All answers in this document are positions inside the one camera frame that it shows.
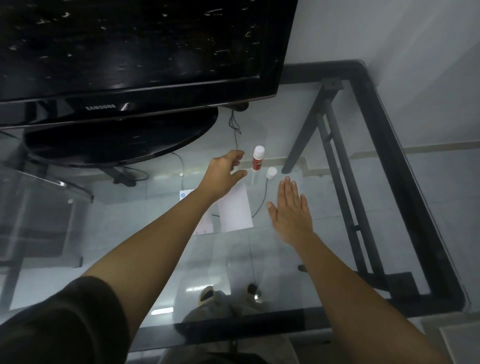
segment gray pants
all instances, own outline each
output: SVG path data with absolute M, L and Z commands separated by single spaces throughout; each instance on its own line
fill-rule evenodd
M 188 313 L 183 322 L 259 313 L 262 313 L 261 305 L 251 294 L 245 292 L 240 302 L 230 304 L 222 291 L 216 291 L 212 299 Z M 257 354 L 270 364 L 299 364 L 295 350 L 286 335 L 240 339 L 236 344 L 237 352 Z M 165 351 L 159 364 L 197 363 L 204 360 L 209 352 L 229 352 L 230 348 L 230 341 L 174 347 Z

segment black monitor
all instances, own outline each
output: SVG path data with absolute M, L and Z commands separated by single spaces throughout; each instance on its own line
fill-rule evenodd
M 297 0 L 4 0 L 0 128 L 276 94 Z

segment white cap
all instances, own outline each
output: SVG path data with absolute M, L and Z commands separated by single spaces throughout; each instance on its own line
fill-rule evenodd
M 276 176 L 276 168 L 270 167 L 267 171 L 267 179 L 272 180 Z
M 265 148 L 263 146 L 256 146 L 255 150 L 253 151 L 253 157 L 255 159 L 263 159 L 265 155 Z

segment black cable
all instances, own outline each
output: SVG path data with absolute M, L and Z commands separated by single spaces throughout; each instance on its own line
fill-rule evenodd
M 137 168 L 126 167 L 126 166 L 123 166 L 123 167 L 126 168 L 126 169 L 128 169 L 128 170 L 135 170 L 135 171 L 137 171 L 137 172 L 144 173 L 144 174 L 146 175 L 145 178 L 141 178 L 141 179 L 139 179 L 139 180 L 134 180 L 135 182 L 146 181 L 146 180 L 148 180 L 148 179 L 150 178 L 150 175 L 149 175 L 147 172 L 145 172 L 144 170 L 138 170 Z
M 237 133 L 241 135 L 240 125 L 237 123 L 235 119 L 235 115 L 233 114 L 234 111 L 232 110 L 232 115 L 230 116 L 230 120 L 228 121 L 228 126 L 233 129 L 233 135 L 235 137 L 235 146 L 237 149 L 239 148 L 239 144 L 237 142 Z
M 18 136 L 15 136 L 15 135 L 10 134 L 10 133 L 3 132 L 2 130 L 0 130 L 0 133 L 3 134 L 3 135 L 9 136 L 10 138 L 15 138 L 15 139 L 18 139 L 18 140 L 22 140 Z
M 265 181 L 265 194 L 264 194 L 264 199 L 262 200 L 262 203 L 260 204 L 260 207 L 258 208 L 257 212 L 255 212 L 252 216 L 252 218 L 255 217 L 256 214 L 258 214 L 258 211 L 260 211 L 260 209 L 262 208 L 264 202 L 265 202 L 265 199 L 267 197 L 267 184 L 268 184 L 268 179 Z
M 183 188 L 183 177 L 185 176 L 185 166 L 183 165 L 183 160 L 177 153 L 170 152 L 170 154 L 173 154 L 173 155 L 177 156 L 178 158 L 180 158 L 180 162 L 181 162 L 181 189 L 183 191 L 184 190 L 184 188 Z

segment white paper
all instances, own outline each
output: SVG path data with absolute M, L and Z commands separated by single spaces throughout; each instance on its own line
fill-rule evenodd
M 184 190 L 180 191 L 180 201 L 183 200 L 190 192 L 193 190 Z M 205 214 L 200 219 L 195 231 L 192 235 L 203 235 L 203 234 L 213 234 L 213 221 L 210 211 L 207 210 Z
M 238 182 L 218 201 L 222 232 L 253 228 L 245 182 Z

